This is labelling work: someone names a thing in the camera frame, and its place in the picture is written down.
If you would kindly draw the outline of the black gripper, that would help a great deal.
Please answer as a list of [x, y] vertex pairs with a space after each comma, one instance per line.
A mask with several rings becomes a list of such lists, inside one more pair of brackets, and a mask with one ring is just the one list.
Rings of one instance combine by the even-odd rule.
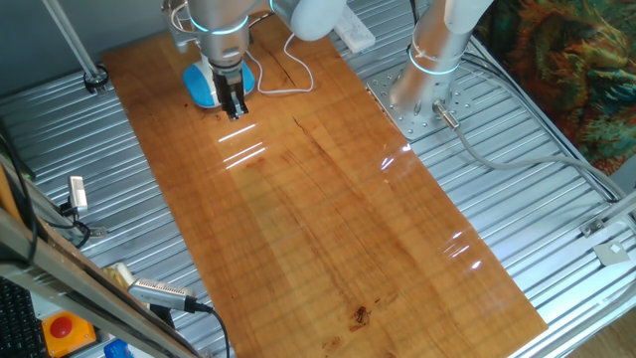
[[248, 113], [244, 102], [245, 78], [243, 74], [244, 60], [221, 63], [207, 59], [210, 68], [210, 87], [220, 93], [220, 102], [230, 120], [236, 120]]

